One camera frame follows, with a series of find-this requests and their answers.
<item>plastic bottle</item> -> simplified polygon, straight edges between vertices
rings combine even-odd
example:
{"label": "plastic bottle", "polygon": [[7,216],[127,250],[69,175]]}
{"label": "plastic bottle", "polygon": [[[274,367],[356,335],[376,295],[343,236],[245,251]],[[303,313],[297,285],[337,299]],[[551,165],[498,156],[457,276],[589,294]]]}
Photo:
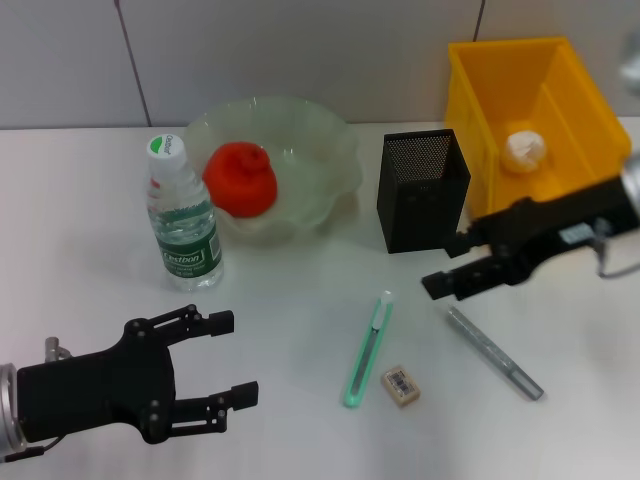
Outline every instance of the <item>plastic bottle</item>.
{"label": "plastic bottle", "polygon": [[147,155],[147,211],[171,282],[183,291],[210,287],[223,264],[209,191],[177,135],[153,138]]}

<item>black mesh pencil holder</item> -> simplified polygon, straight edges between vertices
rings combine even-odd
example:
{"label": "black mesh pencil holder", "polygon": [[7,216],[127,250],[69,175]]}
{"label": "black mesh pencil holder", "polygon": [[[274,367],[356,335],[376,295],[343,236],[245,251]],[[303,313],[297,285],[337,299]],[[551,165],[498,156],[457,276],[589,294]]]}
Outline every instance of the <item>black mesh pencil holder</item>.
{"label": "black mesh pencil holder", "polygon": [[453,130],[384,136],[378,215],[389,253],[443,248],[471,175]]}

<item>white table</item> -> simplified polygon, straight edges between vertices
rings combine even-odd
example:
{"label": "white table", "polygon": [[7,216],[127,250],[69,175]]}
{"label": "white table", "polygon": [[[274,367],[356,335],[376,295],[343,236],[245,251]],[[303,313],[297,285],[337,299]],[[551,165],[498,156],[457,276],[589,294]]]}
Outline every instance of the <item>white table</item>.
{"label": "white table", "polygon": [[[640,119],[624,120],[640,145]],[[145,143],[162,131],[0,132],[0,363],[43,361],[46,336],[75,355],[114,344],[124,323],[195,303],[231,309],[232,335],[172,347],[178,395],[258,380],[256,408],[223,435],[143,442],[126,425],[67,437],[45,457],[0,466],[16,480],[602,479],[640,471],[640,275],[605,282],[590,251],[539,268],[459,308],[542,386],[527,401],[452,331],[419,283],[466,263],[443,251],[390,256],[375,211],[384,133],[360,125],[365,181],[328,225],[257,248],[222,231],[225,274],[168,289],[145,211]],[[614,263],[640,260],[638,236]],[[398,294],[367,395],[340,404],[376,296]],[[423,390],[400,410],[379,383],[404,365]]]}

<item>white ball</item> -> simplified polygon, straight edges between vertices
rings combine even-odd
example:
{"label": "white ball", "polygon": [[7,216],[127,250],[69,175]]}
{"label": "white ball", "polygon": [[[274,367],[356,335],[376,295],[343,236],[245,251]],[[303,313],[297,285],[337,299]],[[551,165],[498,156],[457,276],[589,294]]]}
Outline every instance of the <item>white ball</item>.
{"label": "white ball", "polygon": [[513,173],[529,173],[538,169],[546,155],[544,138],[531,130],[523,130],[507,138],[502,165]]}

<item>yellow box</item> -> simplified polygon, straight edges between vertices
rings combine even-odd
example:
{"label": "yellow box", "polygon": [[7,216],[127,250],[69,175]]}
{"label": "yellow box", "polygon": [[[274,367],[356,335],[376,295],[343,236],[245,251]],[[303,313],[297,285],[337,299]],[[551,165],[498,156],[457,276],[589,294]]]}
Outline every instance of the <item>yellow box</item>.
{"label": "yellow box", "polygon": [[[473,218],[619,174],[631,141],[566,38],[452,43],[449,59],[446,123],[471,172]],[[547,156],[538,170],[514,174],[500,156],[521,130],[542,135]]]}

